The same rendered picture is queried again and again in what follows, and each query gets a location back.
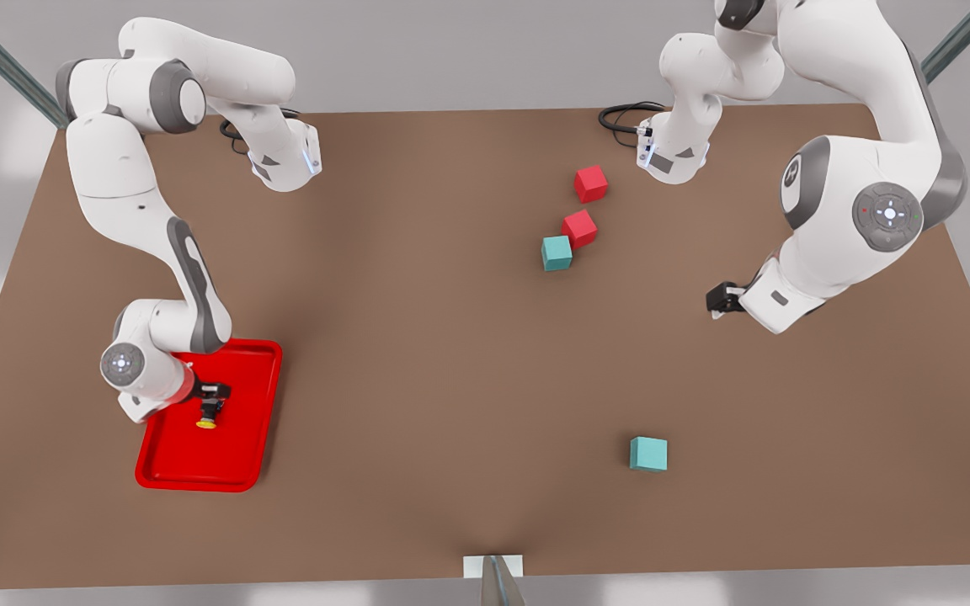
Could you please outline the teal cube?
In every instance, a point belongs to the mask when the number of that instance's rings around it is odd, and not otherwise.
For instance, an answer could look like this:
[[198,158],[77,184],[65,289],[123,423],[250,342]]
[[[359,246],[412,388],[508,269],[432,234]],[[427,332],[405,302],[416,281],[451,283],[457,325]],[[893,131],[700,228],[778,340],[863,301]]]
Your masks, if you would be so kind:
[[544,237],[541,242],[541,258],[544,271],[563,271],[573,261],[571,241],[566,235]]
[[669,441],[638,436],[630,441],[632,470],[662,472],[669,468]]

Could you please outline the red plastic tray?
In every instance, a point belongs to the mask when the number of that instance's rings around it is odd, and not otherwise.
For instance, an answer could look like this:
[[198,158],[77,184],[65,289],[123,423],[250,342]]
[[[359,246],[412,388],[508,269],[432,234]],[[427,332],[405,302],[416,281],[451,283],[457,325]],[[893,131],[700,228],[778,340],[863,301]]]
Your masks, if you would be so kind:
[[200,428],[200,400],[173,404],[146,423],[135,478],[153,490],[245,492],[257,482],[276,396],[277,342],[233,338],[213,354],[176,353],[200,379],[231,387],[215,428]]

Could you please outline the red cube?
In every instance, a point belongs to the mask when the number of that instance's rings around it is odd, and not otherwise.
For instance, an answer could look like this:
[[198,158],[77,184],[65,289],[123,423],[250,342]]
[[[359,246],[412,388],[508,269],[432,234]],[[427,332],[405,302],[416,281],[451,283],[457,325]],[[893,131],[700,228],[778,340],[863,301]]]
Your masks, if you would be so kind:
[[580,210],[562,219],[561,233],[568,238],[570,248],[576,250],[595,242],[598,227],[587,210]]
[[603,199],[607,194],[609,183],[600,165],[578,169],[573,180],[578,200],[582,204]]

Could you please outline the white post foot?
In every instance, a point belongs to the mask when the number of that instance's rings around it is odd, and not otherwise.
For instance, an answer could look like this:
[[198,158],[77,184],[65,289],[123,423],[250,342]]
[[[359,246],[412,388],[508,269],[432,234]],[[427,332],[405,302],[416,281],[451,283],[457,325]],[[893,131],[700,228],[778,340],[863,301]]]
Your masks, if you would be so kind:
[[480,579],[485,565],[492,559],[502,561],[512,577],[524,576],[523,555],[469,555],[463,556],[463,578]]

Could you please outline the silver frame post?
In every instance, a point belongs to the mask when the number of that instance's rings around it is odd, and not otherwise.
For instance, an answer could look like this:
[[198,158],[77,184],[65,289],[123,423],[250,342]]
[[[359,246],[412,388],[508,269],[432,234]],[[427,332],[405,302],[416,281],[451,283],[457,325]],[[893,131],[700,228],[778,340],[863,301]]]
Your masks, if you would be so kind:
[[503,556],[485,555],[482,558],[480,606],[526,606]]
[[65,130],[68,126],[68,119],[64,111],[59,107],[54,95],[35,77],[32,77],[28,70],[7,50],[0,45],[0,77],[8,82],[24,100],[27,100],[32,107],[39,110],[54,126],[59,130]]
[[926,82],[931,83],[951,65],[963,50],[970,46],[970,11],[950,31],[921,62],[921,72]]

